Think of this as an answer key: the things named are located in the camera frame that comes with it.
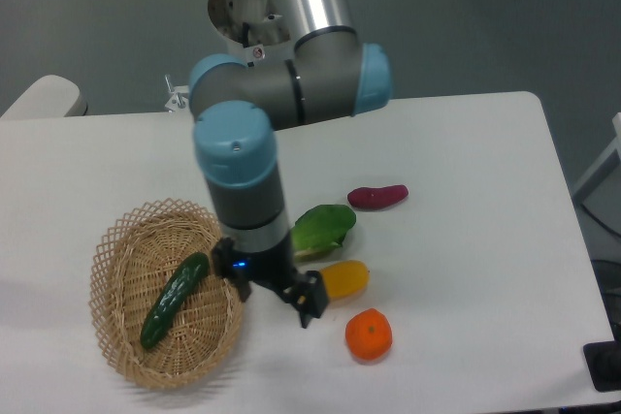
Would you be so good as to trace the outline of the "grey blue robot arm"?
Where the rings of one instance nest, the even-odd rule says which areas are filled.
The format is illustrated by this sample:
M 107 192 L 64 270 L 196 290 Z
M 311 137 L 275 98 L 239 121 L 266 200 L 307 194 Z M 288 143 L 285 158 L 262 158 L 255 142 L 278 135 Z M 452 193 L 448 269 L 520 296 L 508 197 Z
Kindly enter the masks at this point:
M 240 24 L 247 2 L 232 0 Z M 223 234 L 215 273 L 246 300 L 252 285 L 276 293 L 301 323 L 322 315 L 320 275 L 293 263 L 278 170 L 277 130 L 384 107 L 392 96 L 388 58 L 359 41 L 346 0 L 277 0 L 293 48 L 259 64 L 228 54 L 199 61 L 188 80 L 196 159 Z

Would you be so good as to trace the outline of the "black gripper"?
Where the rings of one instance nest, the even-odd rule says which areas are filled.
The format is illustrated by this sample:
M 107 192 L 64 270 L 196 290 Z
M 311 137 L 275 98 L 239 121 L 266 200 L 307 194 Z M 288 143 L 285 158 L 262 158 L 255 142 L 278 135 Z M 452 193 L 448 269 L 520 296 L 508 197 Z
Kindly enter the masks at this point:
M 271 290 L 296 309 L 300 325 L 306 329 L 319 319 L 329 304 L 323 276 L 319 271 L 298 273 L 293 264 L 290 234 L 259 252 L 243 252 L 231 238 L 220 239 L 212 249 L 213 273 L 231 284 L 245 303 L 251 284 Z

